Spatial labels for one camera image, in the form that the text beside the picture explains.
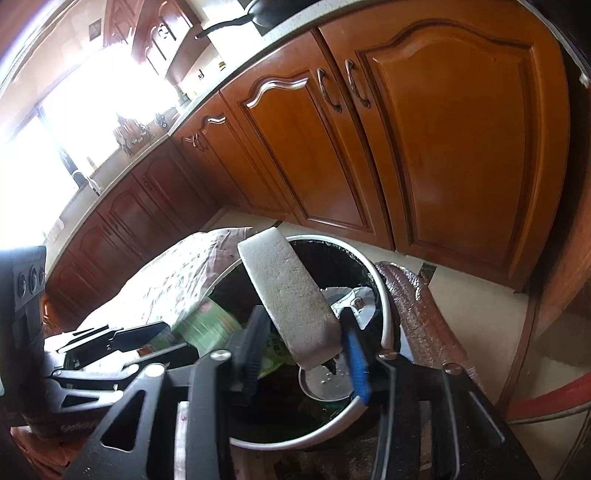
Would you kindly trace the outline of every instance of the black pan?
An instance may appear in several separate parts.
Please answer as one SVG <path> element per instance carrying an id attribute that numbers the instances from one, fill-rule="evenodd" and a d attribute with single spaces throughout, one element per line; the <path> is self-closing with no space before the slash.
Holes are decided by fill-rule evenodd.
<path id="1" fill-rule="evenodd" d="M 220 22 L 199 32 L 195 38 L 203 38 L 214 30 L 233 25 L 244 25 L 248 22 L 254 22 L 261 27 L 274 28 L 281 22 L 287 20 L 292 15 L 318 0 L 253 0 L 246 7 L 246 15 Z"/>

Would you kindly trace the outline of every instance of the cabinet handle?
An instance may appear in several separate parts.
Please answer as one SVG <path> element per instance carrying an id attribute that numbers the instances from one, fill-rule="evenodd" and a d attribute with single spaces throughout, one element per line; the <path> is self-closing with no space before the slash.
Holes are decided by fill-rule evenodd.
<path id="1" fill-rule="evenodd" d="M 195 137 L 197 138 L 197 145 L 199 146 L 199 150 L 201 150 L 202 152 L 209 150 L 207 145 L 201 145 L 201 136 L 199 134 L 195 135 Z"/>
<path id="2" fill-rule="evenodd" d="M 328 103 L 335 112 L 341 113 L 343 109 L 338 103 L 333 103 L 330 100 L 329 93 L 326 91 L 326 88 L 324 88 L 324 83 L 322 83 L 322 81 L 324 80 L 324 75 L 326 75 L 326 72 L 323 69 L 318 69 L 316 70 L 316 73 L 318 74 L 318 85 L 320 85 L 320 93 L 322 93 L 322 97 L 324 97 L 326 103 Z"/>
<path id="3" fill-rule="evenodd" d="M 359 99 L 359 103 L 361 103 L 362 106 L 364 106 L 365 108 L 369 108 L 371 106 L 371 103 L 369 103 L 369 100 L 361 97 L 361 95 L 359 94 L 359 90 L 357 89 L 357 85 L 355 84 L 355 80 L 353 78 L 352 73 L 354 69 L 355 63 L 353 63 L 353 60 L 346 59 L 345 70 L 347 70 L 347 80 L 349 81 L 349 87 L 351 88 L 351 92 L 353 92 L 353 95 L 355 95 Z"/>

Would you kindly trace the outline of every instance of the wooden cabinet door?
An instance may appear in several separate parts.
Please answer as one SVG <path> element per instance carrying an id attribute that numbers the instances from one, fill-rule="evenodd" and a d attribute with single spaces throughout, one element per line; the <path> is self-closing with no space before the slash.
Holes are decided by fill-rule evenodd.
<path id="1" fill-rule="evenodd" d="M 184 236 L 199 231 L 218 210 L 209 192 L 168 141 L 142 160 L 132 174 Z"/>
<path id="2" fill-rule="evenodd" d="M 133 175 L 121 180 L 98 211 L 143 264 L 183 237 Z"/>
<path id="3" fill-rule="evenodd" d="M 170 35 L 177 45 L 182 42 L 183 38 L 192 27 L 189 19 L 174 0 L 166 0 L 162 2 L 158 9 L 158 17 L 161 25 L 165 27 L 161 30 L 161 34 Z"/>
<path id="4" fill-rule="evenodd" d="M 246 138 L 222 96 L 210 98 L 190 119 L 196 148 L 209 164 L 225 170 L 238 189 L 246 211 L 283 220 L 287 205 L 256 150 Z"/>
<path id="5" fill-rule="evenodd" d="M 520 289 L 553 222 L 569 145 L 550 32 L 501 0 L 401 0 L 320 31 L 350 72 L 397 250 Z"/>
<path id="6" fill-rule="evenodd" d="M 100 307 L 109 297 L 105 286 L 96 282 L 94 275 L 66 250 L 47 280 L 47 295 L 56 299 L 60 318 L 67 325 L 60 325 L 65 332 L 75 329 L 89 313 Z"/>
<path id="7" fill-rule="evenodd" d="M 68 251 L 105 286 L 105 300 L 116 295 L 142 266 L 139 256 L 97 212 L 85 220 Z"/>
<path id="8" fill-rule="evenodd" d="M 312 33 L 254 64 L 222 96 L 302 225 L 391 247 L 369 148 Z"/>
<path id="9" fill-rule="evenodd" d="M 221 206 L 243 210 L 248 208 L 248 201 L 236 185 L 227 169 L 211 157 L 204 154 L 197 143 L 193 129 L 193 116 L 173 134 L 173 140 L 183 152 L 190 167 L 207 186 L 208 191 Z"/>

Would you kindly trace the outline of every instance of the bright window light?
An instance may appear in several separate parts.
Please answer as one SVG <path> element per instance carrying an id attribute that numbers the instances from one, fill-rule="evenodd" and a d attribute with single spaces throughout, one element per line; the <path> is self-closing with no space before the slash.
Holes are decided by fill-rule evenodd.
<path id="1" fill-rule="evenodd" d="M 0 155 L 0 249 L 41 245 L 78 185 L 34 117 Z"/>
<path id="2" fill-rule="evenodd" d="M 149 124 L 174 106 L 172 85 L 147 62 L 138 65 L 129 47 L 115 44 L 90 57 L 42 102 L 54 135 L 86 174 L 87 157 L 101 165 L 117 148 L 117 114 Z"/>

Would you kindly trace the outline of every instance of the screw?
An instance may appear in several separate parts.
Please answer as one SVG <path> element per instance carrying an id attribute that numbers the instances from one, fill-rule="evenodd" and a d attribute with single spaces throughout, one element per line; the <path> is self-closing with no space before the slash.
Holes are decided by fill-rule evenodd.
<path id="1" fill-rule="evenodd" d="M 398 354 L 394 350 L 384 349 L 378 354 L 382 360 L 396 360 Z"/>
<path id="2" fill-rule="evenodd" d="M 228 360 L 232 354 L 228 350 L 216 350 L 214 353 L 210 355 L 212 360 L 217 362 L 223 362 L 224 360 Z"/>
<path id="3" fill-rule="evenodd" d="M 443 369 L 449 375 L 459 375 L 464 371 L 461 365 L 455 363 L 444 364 Z"/>

